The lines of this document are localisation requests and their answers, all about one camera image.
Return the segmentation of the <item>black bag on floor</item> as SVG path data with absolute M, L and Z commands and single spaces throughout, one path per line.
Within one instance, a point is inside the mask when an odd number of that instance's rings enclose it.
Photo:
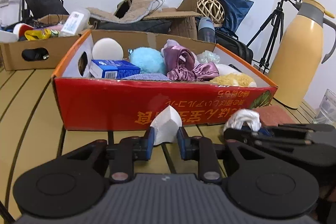
M 236 38 L 226 35 L 220 30 L 215 31 L 216 43 L 231 51 L 238 57 L 245 60 L 247 63 L 252 64 L 253 51 L 249 49 L 244 43 Z

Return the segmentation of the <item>yellow plush toy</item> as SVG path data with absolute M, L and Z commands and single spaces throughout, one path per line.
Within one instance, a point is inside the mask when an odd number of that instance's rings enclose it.
M 257 84 L 254 79 L 244 73 L 230 73 L 227 75 L 222 75 L 215 77 L 210 80 L 210 83 L 222 85 L 222 86 L 238 86 L 238 87 L 248 87 L 256 88 Z

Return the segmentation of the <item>red cardboard storage box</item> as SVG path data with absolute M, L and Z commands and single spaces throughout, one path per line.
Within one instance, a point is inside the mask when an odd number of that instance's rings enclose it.
M 64 127 L 74 131 L 131 131 L 148 128 L 167 106 L 184 124 L 225 122 L 235 111 L 266 106 L 277 86 L 268 77 L 223 46 L 191 38 L 176 41 L 195 53 L 214 52 L 226 64 L 252 77 L 256 86 L 243 88 L 208 83 L 94 79 L 80 73 L 79 60 L 90 56 L 102 38 L 115 39 L 124 51 L 138 47 L 160 50 L 170 36 L 151 32 L 88 30 L 78 38 L 51 79 Z

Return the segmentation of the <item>lavender knitted cloth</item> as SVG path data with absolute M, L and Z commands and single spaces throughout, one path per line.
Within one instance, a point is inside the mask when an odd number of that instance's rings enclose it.
M 123 78 L 134 81 L 169 81 L 170 79 L 162 73 L 140 73 Z

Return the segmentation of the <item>black clothing pile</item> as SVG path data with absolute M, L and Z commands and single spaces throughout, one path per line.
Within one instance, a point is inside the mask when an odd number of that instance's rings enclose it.
M 131 24 L 100 22 L 97 25 L 97 29 L 116 31 L 140 31 L 167 34 L 170 30 L 171 24 L 172 21 L 167 19 L 141 20 Z

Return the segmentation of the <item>blue white tissue pack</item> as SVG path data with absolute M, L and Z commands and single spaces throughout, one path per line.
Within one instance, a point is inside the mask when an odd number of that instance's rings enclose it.
M 139 74 L 141 69 L 125 60 L 92 60 L 89 72 L 97 79 L 123 79 Z

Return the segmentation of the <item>white cloth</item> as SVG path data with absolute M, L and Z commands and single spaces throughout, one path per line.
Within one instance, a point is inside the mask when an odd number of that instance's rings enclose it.
M 252 131 L 259 131 L 261 128 L 260 114 L 253 110 L 239 109 L 226 121 L 223 131 L 229 128 L 241 130 L 244 124 Z

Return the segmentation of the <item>pink scouring sponge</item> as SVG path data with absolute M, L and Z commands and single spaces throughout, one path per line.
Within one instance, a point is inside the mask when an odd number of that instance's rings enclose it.
M 253 109 L 259 113 L 262 126 L 278 126 L 279 124 L 294 124 L 294 120 L 279 106 L 264 106 Z

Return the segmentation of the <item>dark blue cloth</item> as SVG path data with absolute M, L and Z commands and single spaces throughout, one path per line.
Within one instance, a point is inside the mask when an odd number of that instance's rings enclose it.
M 246 17 L 254 1 L 250 0 L 217 0 L 224 8 L 225 18 L 220 30 L 226 35 L 238 38 L 236 31 Z

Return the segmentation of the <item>purple satin scrunchie cloth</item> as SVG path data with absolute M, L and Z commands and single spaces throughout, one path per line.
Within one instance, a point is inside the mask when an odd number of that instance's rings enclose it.
M 215 63 L 200 63 L 193 52 L 173 39 L 167 40 L 161 54 L 172 81 L 203 82 L 219 76 Z

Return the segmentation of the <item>white face mask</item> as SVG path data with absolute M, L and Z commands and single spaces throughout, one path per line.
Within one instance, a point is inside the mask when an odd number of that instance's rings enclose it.
M 177 131 L 182 127 L 182 118 L 172 106 L 162 110 L 150 124 L 154 128 L 154 145 L 174 143 Z

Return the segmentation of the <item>metal folding stool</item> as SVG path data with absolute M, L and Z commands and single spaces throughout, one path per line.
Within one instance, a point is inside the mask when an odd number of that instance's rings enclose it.
M 21 21 L 22 0 L 1 0 L 1 27 Z

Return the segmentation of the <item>yellow green snack bag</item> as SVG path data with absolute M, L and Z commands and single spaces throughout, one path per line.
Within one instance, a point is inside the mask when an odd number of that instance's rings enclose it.
M 55 38 L 59 36 L 58 30 L 51 30 L 48 28 L 42 30 L 27 30 L 25 32 L 25 38 L 29 41 L 44 40 L 49 38 Z

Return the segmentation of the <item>blue plastic water bottle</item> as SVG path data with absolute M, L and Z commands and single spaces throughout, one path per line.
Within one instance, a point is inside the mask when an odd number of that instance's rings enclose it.
M 198 39 L 204 42 L 214 43 L 215 27 L 213 22 L 208 17 L 202 17 L 198 25 Z

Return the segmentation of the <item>woven rattan ball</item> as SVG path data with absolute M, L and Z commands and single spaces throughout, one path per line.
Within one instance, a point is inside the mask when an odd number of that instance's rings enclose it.
M 224 23 L 225 10 L 218 0 L 197 0 L 197 11 L 210 18 L 215 27 L 220 27 Z

